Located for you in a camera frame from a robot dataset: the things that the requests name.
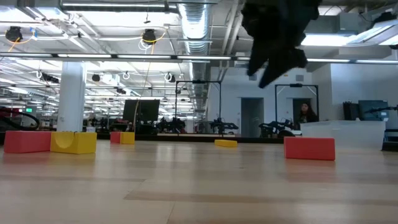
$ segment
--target floor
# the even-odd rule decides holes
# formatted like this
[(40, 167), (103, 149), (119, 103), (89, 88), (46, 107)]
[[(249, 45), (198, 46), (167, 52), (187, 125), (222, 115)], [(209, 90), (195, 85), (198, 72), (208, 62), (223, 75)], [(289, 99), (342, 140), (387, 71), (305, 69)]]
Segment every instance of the floor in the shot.
[(96, 154), (0, 160), (7, 224), (398, 222), (394, 152), (339, 150), (330, 162), (285, 160), (280, 145), (98, 141)]

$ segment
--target black screen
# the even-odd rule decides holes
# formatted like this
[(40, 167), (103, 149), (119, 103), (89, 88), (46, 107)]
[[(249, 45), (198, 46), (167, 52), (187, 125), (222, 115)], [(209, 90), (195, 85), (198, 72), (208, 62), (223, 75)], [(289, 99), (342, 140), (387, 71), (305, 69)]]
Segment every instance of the black screen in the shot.
[[(134, 121), (134, 112), (138, 100), (126, 100), (124, 103), (123, 120)], [(137, 109), (137, 120), (157, 121), (160, 100), (140, 100)]]
[(389, 117), (388, 111), (373, 112), (372, 110), (388, 107), (388, 102), (383, 100), (359, 100), (359, 115), (363, 121), (383, 121)]

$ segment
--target doorway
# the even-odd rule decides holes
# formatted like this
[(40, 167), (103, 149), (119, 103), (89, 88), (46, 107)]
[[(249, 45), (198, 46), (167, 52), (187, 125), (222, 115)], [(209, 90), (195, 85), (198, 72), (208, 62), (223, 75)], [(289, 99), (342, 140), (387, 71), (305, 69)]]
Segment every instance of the doorway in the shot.
[(264, 99), (242, 98), (241, 100), (241, 128), (242, 137), (259, 138), (259, 125), (264, 122)]
[(293, 122), (297, 124), (300, 119), (301, 105), (303, 103), (311, 104), (311, 98), (298, 98), (293, 99)]

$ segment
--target red block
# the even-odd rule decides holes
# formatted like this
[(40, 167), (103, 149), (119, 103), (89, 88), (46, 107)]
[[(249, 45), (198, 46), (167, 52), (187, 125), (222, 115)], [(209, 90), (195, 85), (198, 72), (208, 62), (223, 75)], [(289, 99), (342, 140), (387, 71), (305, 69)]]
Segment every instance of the red block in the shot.
[(316, 159), (334, 161), (335, 139), (285, 137), (286, 159)]
[(120, 144), (120, 132), (119, 131), (111, 132), (111, 143)]
[(4, 152), (46, 152), (50, 145), (51, 131), (6, 131)]

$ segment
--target yellow block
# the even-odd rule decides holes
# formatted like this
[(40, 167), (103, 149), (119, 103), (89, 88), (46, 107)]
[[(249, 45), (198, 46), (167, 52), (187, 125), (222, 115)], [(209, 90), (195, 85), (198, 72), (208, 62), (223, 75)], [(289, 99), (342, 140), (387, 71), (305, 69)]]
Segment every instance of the yellow block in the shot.
[(231, 140), (215, 140), (214, 144), (216, 146), (223, 146), (223, 147), (237, 147), (238, 146), (237, 141), (231, 141)]
[(53, 132), (51, 133), (51, 151), (86, 154), (95, 153), (97, 144), (97, 133), (73, 133)]
[(135, 133), (120, 133), (120, 144), (134, 144), (135, 141)]

